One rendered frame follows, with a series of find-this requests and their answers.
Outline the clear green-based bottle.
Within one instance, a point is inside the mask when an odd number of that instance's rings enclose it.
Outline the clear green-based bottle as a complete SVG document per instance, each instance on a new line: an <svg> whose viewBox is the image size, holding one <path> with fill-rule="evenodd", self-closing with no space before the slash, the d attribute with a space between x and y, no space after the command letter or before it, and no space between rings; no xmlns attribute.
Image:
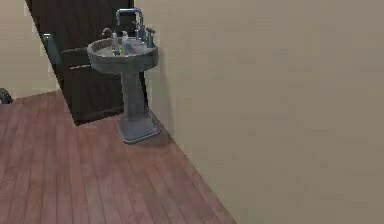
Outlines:
<svg viewBox="0 0 384 224"><path fill-rule="evenodd" d="M114 56L118 56L122 54L121 47L119 46L118 36L115 32L112 33L111 49Z"/></svg>

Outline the dark brown room door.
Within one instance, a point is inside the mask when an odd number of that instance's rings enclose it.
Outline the dark brown room door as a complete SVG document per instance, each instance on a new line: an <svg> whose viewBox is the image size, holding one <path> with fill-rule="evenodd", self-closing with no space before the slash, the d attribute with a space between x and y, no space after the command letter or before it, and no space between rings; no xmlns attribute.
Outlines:
<svg viewBox="0 0 384 224"><path fill-rule="evenodd" d="M121 79L91 67L87 46L112 31L134 34L134 0L25 0L75 124L123 111Z"/></svg>

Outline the silver sink faucet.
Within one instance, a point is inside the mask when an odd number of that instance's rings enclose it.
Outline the silver sink faucet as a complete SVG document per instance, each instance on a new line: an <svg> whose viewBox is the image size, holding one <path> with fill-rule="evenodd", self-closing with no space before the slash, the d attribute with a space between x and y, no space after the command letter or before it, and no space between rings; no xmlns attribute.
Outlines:
<svg viewBox="0 0 384 224"><path fill-rule="evenodd" d="M134 20L135 25L135 38L143 42L148 48L154 48L153 35L155 31L152 28L146 27L144 24L144 16L140 8L120 8L116 11L115 16L117 25L121 24L121 16L126 13L133 13L138 16L139 20Z"/></svg>

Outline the dark round object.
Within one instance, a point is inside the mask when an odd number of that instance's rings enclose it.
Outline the dark round object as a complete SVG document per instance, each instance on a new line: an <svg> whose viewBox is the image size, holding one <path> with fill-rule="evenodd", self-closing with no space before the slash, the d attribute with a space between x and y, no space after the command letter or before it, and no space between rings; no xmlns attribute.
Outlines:
<svg viewBox="0 0 384 224"><path fill-rule="evenodd" d="M13 99L5 88L0 88L0 104L10 104Z"/></svg>

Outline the grey pedestal sink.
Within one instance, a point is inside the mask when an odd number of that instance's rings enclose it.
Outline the grey pedestal sink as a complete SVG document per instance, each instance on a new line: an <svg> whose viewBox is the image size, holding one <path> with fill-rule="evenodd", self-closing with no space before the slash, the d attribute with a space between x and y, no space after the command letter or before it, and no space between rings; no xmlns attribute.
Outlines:
<svg viewBox="0 0 384 224"><path fill-rule="evenodd" d="M123 113L118 129L124 143L134 144L160 132L145 105L139 78L140 73L157 66L159 53L157 47L148 47L134 37L129 37L127 44L131 50L116 55L112 50L112 39L101 39L87 46L87 54L93 69L121 78Z"/></svg>

